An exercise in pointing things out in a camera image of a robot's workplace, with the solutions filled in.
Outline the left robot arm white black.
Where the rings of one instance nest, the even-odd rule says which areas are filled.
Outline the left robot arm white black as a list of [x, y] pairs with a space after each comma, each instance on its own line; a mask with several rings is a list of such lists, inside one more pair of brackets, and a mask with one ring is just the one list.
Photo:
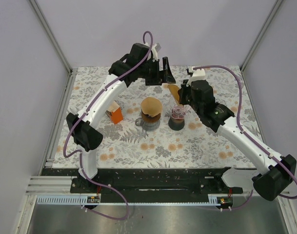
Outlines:
[[130, 53], [114, 62], [103, 85], [77, 114], [69, 113], [66, 117], [70, 136], [77, 145], [79, 156], [79, 174], [84, 177], [81, 187], [88, 193], [98, 187], [95, 175], [98, 173], [96, 148], [101, 144], [103, 135], [97, 126], [114, 99], [125, 91], [138, 78], [145, 80], [146, 86], [164, 83], [174, 84], [167, 57], [158, 59], [161, 46], [156, 43], [133, 44]]

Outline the wooden dripper ring holder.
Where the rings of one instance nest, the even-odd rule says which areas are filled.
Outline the wooden dripper ring holder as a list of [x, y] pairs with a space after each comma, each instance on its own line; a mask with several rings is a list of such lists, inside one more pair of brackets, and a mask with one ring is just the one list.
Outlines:
[[141, 113], [141, 118], [143, 119], [144, 122], [146, 123], [156, 123], [160, 120], [161, 113], [157, 114], [156, 116], [150, 116], [147, 114], [144, 114], [143, 112]]

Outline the dark mug red rim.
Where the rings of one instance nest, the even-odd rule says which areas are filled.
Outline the dark mug red rim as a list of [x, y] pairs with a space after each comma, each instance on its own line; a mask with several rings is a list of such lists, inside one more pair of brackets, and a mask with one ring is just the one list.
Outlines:
[[185, 126], [184, 115], [171, 115], [168, 126], [174, 131], [180, 131]]

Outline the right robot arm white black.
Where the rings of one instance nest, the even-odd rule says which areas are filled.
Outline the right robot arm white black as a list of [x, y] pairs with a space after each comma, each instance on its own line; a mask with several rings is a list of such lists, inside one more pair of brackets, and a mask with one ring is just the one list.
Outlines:
[[272, 201], [295, 181], [296, 159], [291, 155], [282, 156], [253, 136], [228, 107], [216, 102], [207, 81], [185, 79], [178, 95], [180, 104], [189, 105], [203, 125], [229, 140], [254, 165], [254, 169], [227, 169], [214, 181], [218, 192], [239, 187], [254, 190]]

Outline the brown paper coffee filter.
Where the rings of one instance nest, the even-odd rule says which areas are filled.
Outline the brown paper coffee filter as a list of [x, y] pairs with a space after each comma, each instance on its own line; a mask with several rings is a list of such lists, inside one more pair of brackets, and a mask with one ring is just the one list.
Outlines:
[[147, 97], [141, 102], [141, 111], [145, 115], [155, 117], [162, 112], [162, 103], [154, 97]]

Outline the coffee paper filter box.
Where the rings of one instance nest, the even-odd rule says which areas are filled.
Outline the coffee paper filter box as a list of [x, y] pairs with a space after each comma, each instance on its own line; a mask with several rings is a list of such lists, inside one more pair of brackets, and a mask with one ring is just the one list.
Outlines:
[[123, 120], [121, 107], [115, 101], [107, 108], [106, 114], [114, 124], [118, 124]]

